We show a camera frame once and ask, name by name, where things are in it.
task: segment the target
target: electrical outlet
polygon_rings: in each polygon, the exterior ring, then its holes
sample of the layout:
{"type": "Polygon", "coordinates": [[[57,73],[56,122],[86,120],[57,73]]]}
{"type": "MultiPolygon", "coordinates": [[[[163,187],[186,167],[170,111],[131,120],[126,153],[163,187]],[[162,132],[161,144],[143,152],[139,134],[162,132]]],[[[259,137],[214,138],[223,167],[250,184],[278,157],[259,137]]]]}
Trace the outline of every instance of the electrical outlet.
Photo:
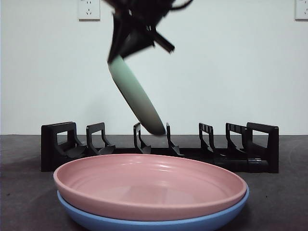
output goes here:
{"type": "Polygon", "coordinates": [[[295,0],[295,19],[308,20],[308,0],[295,0]]]}
{"type": "Polygon", "coordinates": [[[78,0],[79,20],[100,20],[100,0],[78,0]]]}

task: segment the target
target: dish rack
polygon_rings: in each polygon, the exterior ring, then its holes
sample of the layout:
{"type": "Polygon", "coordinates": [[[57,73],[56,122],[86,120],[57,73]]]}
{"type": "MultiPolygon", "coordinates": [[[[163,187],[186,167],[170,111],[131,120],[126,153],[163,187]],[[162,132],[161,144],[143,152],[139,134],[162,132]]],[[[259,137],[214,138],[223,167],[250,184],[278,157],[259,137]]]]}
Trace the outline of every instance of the dish rack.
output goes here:
{"type": "Polygon", "coordinates": [[[41,171],[54,171],[60,165],[83,157],[104,154],[157,154],[177,156],[194,159],[223,167],[234,172],[279,172],[279,128],[264,124],[250,123],[246,126],[226,123],[227,148],[214,145],[213,127],[199,123],[200,148],[184,148],[174,144],[171,140],[169,123],[167,128],[168,147],[152,147],[142,140],[141,124],[133,126],[134,147],[119,148],[111,144],[105,134],[105,123],[87,126],[87,144],[83,144],[77,137],[76,123],[63,122],[43,125],[41,127],[41,171]],[[101,132],[104,147],[95,147],[92,143],[92,134],[101,132]],[[267,133],[266,147],[253,141],[253,131],[267,133]],[[57,134],[67,132],[67,141],[58,143],[57,134]],[[208,134],[207,143],[203,133],[208,134]],[[235,132],[242,137],[242,148],[237,147],[231,140],[230,132],[235,132]]]}

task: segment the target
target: table surface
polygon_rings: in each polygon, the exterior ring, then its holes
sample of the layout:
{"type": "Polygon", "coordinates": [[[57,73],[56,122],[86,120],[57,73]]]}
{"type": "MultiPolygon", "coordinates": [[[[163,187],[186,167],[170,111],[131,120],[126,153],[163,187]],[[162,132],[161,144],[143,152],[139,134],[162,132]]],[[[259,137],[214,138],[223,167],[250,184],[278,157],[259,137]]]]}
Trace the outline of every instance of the table surface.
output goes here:
{"type": "MultiPolygon", "coordinates": [[[[78,136],[85,141],[85,136],[78,136]]],[[[1,137],[1,230],[85,231],[65,213],[56,196],[52,172],[40,172],[40,135],[1,137]]],[[[117,147],[133,147],[130,135],[109,135],[117,147]]],[[[180,147],[199,147],[198,135],[171,137],[180,147]]],[[[239,136],[232,137],[240,144],[239,136]]],[[[165,137],[143,136],[146,144],[167,147],[165,137]]],[[[93,143],[99,145],[99,136],[93,143]]],[[[266,143],[265,136],[255,142],[266,143]]],[[[215,136],[226,147],[224,136],[215,136]]],[[[305,231],[308,226],[308,136],[280,136],[280,173],[237,173],[250,196],[241,213],[220,231],[305,231]]]]}

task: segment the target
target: stacked plates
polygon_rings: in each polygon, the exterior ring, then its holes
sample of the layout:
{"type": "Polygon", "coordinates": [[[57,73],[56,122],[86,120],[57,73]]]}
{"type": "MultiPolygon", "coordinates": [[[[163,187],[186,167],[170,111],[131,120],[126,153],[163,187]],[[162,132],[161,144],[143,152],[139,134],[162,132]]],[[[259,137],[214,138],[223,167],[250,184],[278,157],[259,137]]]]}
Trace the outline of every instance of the stacked plates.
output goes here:
{"type": "Polygon", "coordinates": [[[211,231],[232,220],[249,195],[232,172],[161,155],[83,158],[60,166],[54,180],[68,214],[92,231],[211,231]]]}

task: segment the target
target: pink plate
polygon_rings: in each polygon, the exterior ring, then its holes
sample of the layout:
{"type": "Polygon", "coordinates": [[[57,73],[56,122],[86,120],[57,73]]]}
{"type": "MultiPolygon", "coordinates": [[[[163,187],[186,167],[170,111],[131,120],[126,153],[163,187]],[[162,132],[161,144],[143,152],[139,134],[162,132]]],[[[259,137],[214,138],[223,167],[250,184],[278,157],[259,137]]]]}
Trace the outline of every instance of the pink plate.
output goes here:
{"type": "Polygon", "coordinates": [[[61,196],[88,213],[141,221],[216,213],[239,202],[246,183],[207,163],[151,154],[83,158],[56,169],[61,196]]]}

